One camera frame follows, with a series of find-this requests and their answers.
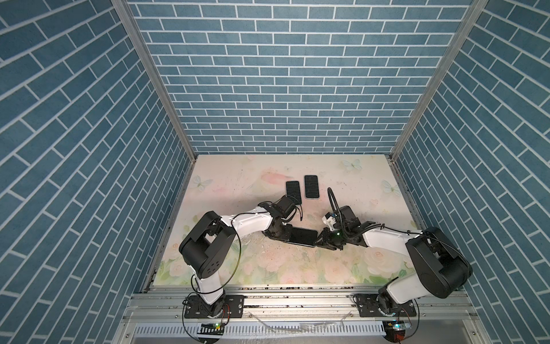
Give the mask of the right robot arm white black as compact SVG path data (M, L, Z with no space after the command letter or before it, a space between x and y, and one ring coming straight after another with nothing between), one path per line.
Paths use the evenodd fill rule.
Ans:
M473 273L468 260L436 227L411 232L371 224L349 236L342 230L325 228L315 241L316 247L331 250L342 250L346 244L385 249L407 256L412 263L413 274L397 277L379 289L378 308L387 316L417 298L429 295L447 298Z

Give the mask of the black phone screen up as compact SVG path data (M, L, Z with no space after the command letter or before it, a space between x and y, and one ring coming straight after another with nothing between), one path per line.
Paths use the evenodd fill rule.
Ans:
M286 195L296 204L302 204L302 195L300 184L298 181L287 181L286 182Z

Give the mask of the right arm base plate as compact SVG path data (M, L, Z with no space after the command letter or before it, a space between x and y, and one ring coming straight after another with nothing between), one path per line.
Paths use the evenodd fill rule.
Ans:
M351 300L361 318L389 318L401 315L413 317L418 314L417 307L412 300L398 305L389 297L375 294L353 294Z

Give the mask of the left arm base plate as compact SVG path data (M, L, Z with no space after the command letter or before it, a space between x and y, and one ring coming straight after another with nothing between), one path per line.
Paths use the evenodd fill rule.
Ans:
M186 298L184 317L189 319L219 318L225 312L225 317L242 318L245 297L243 295L223 295L209 305L200 295Z

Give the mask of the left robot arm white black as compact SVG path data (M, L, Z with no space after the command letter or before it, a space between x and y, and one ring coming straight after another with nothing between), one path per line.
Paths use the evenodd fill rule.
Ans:
M210 211L203 215L179 246L185 263L194 272L193 288L206 305L223 299L224 290L218 270L226 259L233 241L255 232L269 231L275 224L284 224L296 212L295 206L277 206L262 202L256 208L231 216Z

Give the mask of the white phone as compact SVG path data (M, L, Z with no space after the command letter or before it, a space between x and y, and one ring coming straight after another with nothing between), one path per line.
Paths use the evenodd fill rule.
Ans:
M289 243L304 247L316 247L318 232L312 229L293 227L290 230Z

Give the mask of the aluminium front rail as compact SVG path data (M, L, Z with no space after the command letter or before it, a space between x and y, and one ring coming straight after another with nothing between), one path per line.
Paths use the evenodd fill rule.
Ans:
M257 287L227 288L226 315L231 320L476 320L468 295L452 293L446 299L424 297L408 302L399 312L385 315L368 287ZM154 288L134 294L123 315L124 323L177 322L184 315L188 288Z

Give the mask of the blue phone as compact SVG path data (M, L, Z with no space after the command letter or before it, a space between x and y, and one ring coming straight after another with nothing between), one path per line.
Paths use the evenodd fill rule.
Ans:
M319 180L316 175L305 176L305 197L307 199L319 199Z

